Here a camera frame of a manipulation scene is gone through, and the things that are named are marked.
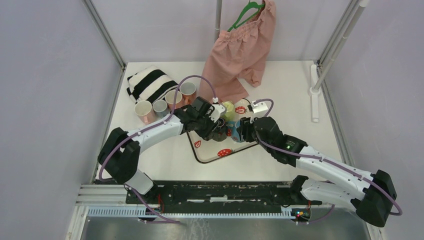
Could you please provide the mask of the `bright blue mug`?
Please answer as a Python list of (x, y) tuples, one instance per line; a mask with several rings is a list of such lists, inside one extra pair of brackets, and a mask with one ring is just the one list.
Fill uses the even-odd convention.
[(227, 127), (226, 135), (230, 137), (236, 143), (243, 142), (242, 137), (240, 133), (238, 132), (238, 128), (240, 127), (240, 125), (241, 125), (240, 120), (228, 121), (226, 123), (226, 127)]

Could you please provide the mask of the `strawberry print tray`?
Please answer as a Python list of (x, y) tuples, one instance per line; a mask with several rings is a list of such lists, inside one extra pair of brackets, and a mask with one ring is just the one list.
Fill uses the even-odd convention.
[[(251, 112), (248, 108), (248, 105), (250, 104), (251, 102), (245, 98), (235, 103), (235, 118), (233, 121), (238, 121), (244, 117), (250, 117)], [(201, 164), (214, 162), (257, 145), (255, 142), (235, 142), (229, 136), (221, 142), (214, 140), (206, 141), (198, 136), (194, 131), (188, 132), (187, 136), (191, 144), (194, 157)]]

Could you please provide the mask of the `floral salmon mug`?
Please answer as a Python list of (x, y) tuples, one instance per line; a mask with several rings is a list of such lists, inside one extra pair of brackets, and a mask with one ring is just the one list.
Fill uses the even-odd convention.
[(185, 82), (185, 83), (183, 83), (180, 86), (179, 91), (182, 94), (183, 101), (184, 101), (184, 104), (185, 105), (192, 104), (195, 101), (196, 97), (197, 97), (197, 87), (192, 82)]

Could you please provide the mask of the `plain pink tall mug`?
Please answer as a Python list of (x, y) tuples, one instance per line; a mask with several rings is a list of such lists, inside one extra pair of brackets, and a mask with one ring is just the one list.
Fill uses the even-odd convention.
[(164, 97), (170, 110), (179, 109), (184, 106), (183, 95), (179, 90), (170, 90)]

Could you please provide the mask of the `grey blue mug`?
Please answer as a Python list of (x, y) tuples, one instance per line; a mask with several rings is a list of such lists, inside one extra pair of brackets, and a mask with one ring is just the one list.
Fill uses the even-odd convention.
[(154, 110), (154, 112), (155, 112), (156, 116), (157, 116), (159, 119), (162, 119), (162, 118), (164, 118), (166, 115), (168, 115), (168, 114), (169, 114), (169, 107), (168, 107), (168, 104), (167, 104), (167, 102), (166, 102), (165, 100), (163, 100), (163, 99), (160, 99), (160, 100), (155, 101), (155, 102), (153, 103), (153, 105), (152, 105), (152, 109)]

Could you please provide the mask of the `pale pink faceted mug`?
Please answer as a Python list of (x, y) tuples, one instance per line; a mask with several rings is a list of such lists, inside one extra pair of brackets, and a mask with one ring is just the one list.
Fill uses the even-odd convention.
[(134, 106), (134, 112), (137, 117), (145, 124), (151, 124), (156, 121), (156, 115), (152, 104), (147, 100), (141, 100)]

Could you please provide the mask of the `black faceted mug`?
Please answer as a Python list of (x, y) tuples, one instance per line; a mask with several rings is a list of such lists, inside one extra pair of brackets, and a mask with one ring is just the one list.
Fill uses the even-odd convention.
[(228, 137), (227, 129), (228, 127), (227, 127), (226, 121), (220, 118), (218, 120), (218, 125), (213, 133), (212, 139), (216, 142), (224, 141)]

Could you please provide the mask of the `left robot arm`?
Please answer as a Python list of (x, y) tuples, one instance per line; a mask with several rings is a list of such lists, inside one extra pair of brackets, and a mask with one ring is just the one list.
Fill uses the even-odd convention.
[(154, 181), (138, 169), (140, 154), (166, 139), (191, 131), (208, 141), (226, 111), (226, 107), (217, 99), (210, 104), (204, 98), (197, 97), (192, 104), (177, 108), (144, 127), (129, 131), (120, 127), (113, 129), (97, 157), (100, 164), (99, 180), (105, 180), (103, 172), (107, 171), (117, 184), (136, 190), (137, 196), (145, 204), (153, 203), (157, 190)]

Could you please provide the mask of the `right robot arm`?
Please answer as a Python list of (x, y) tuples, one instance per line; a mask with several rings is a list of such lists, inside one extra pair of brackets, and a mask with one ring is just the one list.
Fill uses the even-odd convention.
[(335, 161), (305, 141), (284, 134), (272, 117), (243, 117), (236, 132), (243, 142), (258, 143), (277, 162), (325, 179), (297, 176), (288, 191), (295, 204), (308, 200), (341, 206), (380, 228), (389, 216), (403, 214), (392, 178), (383, 170), (372, 173)]

